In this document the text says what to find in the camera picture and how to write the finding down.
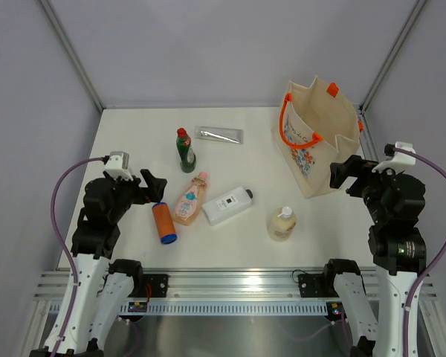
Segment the pink lotion bottle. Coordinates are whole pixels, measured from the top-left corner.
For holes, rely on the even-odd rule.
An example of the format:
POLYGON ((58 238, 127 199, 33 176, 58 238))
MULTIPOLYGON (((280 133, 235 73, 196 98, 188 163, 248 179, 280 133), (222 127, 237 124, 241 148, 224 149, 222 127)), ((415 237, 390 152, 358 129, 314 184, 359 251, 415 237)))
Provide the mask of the pink lotion bottle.
POLYGON ((181 225, 191 225, 201 211, 206 190, 207 174, 200 172, 191 180, 190 186, 178 199, 172 214, 173 221, 181 225))

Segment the green dish soap bottle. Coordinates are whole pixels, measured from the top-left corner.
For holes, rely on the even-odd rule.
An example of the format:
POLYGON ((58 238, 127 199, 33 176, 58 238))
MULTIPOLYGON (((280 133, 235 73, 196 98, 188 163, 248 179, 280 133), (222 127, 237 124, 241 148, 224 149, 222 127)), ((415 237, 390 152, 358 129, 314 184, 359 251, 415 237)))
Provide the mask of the green dish soap bottle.
POLYGON ((192 148, 192 139, 184 128, 177 130, 176 147, 181 160, 181 170, 191 173, 195 169, 196 156, 192 148))

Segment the orange bottle blue cap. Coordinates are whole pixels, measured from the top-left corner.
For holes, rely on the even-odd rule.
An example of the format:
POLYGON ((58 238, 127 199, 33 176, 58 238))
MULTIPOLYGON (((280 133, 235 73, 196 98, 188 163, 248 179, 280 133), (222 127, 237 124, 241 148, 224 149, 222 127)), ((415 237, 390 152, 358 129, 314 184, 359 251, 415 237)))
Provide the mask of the orange bottle blue cap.
POLYGON ((167 203, 159 202, 154 204, 152 213, 161 243, 168 245, 176 241, 178 236, 167 203))

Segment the canvas tote bag orange handles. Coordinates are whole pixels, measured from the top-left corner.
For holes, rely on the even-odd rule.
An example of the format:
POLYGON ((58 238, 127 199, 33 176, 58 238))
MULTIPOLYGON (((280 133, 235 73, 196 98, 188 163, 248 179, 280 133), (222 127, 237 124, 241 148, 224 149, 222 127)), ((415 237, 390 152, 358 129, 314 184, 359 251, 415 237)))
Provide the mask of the canvas tote bag orange handles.
POLYGON ((363 124, 335 83, 315 77, 306 87, 288 83, 272 135, 303 196, 333 191, 330 164, 342 163, 360 148, 363 124))

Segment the white rectangular bottle black cap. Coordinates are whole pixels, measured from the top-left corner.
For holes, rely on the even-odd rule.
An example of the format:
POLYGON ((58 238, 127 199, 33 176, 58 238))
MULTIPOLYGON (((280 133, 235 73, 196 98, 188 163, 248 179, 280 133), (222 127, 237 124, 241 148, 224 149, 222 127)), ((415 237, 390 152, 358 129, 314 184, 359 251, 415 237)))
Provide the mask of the white rectangular bottle black cap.
POLYGON ((236 187, 218 198, 205 202, 202 209, 210 226, 215 226, 248 209, 252 202, 251 190, 236 187))

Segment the silver tube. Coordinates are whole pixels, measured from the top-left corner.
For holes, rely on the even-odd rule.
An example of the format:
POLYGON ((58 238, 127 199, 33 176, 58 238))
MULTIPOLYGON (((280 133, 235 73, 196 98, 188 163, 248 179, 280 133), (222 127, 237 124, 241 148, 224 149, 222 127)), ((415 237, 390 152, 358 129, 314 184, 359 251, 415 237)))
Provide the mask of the silver tube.
POLYGON ((227 144, 243 144, 242 129, 221 128, 212 126, 197 126, 195 137, 200 140, 217 141, 227 144))

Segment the cream pump soap bottle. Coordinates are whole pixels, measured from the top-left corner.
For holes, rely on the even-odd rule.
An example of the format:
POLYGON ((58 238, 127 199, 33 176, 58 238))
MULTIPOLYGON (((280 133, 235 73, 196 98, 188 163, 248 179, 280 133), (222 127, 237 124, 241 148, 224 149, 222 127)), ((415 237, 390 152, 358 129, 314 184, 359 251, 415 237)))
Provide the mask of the cream pump soap bottle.
POLYGON ((297 224, 297 216, 289 206, 276 209, 268 224, 268 234, 276 242, 287 240, 297 224))

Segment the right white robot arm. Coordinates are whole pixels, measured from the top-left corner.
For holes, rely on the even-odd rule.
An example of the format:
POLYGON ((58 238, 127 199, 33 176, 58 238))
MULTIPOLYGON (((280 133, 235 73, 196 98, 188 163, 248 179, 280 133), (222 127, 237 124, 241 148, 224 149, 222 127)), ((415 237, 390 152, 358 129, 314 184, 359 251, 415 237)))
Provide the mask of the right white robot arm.
POLYGON ((349 177, 351 197, 361 198, 373 224, 369 250, 378 277, 378 313, 363 290, 353 260, 331 259, 324 267, 322 287, 338 295, 343 322, 350 323, 351 356, 417 356, 418 300, 427 249, 416 224, 425 206, 425 186, 417 178, 359 155, 330 165, 329 186, 339 188, 349 177))

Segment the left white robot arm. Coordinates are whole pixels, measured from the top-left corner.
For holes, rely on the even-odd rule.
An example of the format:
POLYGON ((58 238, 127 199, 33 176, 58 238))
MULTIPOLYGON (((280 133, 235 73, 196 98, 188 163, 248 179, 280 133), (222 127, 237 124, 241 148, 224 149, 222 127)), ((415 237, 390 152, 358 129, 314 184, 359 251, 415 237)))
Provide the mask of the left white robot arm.
POLYGON ((125 180, 104 172, 85 186, 72 237, 71 273, 55 325, 31 356, 103 356, 109 330, 127 297, 145 286, 137 260, 112 259, 118 222, 132 205, 159 203, 167 180, 141 170, 125 180))

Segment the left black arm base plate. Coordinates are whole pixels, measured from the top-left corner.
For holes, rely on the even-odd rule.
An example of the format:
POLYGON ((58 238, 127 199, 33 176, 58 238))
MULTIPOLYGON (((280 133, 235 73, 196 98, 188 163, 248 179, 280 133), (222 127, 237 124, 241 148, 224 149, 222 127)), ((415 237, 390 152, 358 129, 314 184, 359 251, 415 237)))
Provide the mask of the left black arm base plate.
POLYGON ((134 280, 131 298, 165 298, 168 290, 168 274, 142 274, 134 280))

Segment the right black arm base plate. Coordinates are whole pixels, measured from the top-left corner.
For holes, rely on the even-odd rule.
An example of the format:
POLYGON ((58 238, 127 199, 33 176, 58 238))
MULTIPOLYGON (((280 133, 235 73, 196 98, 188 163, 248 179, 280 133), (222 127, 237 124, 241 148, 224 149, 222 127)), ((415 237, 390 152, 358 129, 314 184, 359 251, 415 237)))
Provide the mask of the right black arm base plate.
POLYGON ((297 276, 300 297, 302 298, 337 298, 333 282, 324 274, 299 274, 297 276))

